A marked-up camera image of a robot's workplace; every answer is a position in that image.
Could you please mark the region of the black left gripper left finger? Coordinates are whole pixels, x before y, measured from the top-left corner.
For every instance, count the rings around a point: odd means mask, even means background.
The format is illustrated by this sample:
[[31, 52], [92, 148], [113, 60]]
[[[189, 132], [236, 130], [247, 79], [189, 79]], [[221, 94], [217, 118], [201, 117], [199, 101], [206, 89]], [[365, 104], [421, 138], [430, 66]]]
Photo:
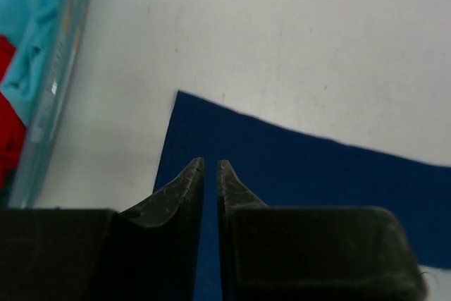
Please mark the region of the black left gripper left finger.
[[101, 258], [103, 300], [193, 300], [204, 160], [116, 214]]

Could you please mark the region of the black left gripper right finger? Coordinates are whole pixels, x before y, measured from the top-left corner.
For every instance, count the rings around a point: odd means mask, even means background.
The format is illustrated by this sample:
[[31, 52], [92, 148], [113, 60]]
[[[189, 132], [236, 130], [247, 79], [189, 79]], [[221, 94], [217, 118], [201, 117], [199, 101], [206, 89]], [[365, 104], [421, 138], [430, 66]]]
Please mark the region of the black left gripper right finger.
[[222, 300], [232, 300], [233, 246], [229, 219], [236, 209], [264, 208], [268, 205], [238, 178], [229, 160], [220, 160], [216, 172], [218, 241]]

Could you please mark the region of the dark blue t shirt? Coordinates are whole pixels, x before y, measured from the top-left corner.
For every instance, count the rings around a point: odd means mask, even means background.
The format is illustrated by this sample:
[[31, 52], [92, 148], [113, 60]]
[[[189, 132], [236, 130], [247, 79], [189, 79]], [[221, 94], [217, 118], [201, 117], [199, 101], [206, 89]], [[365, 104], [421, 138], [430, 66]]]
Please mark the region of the dark blue t shirt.
[[218, 162], [272, 205], [376, 205], [407, 230], [430, 300], [450, 299], [450, 169], [306, 135], [178, 92], [155, 186], [205, 162], [196, 300], [220, 300]]

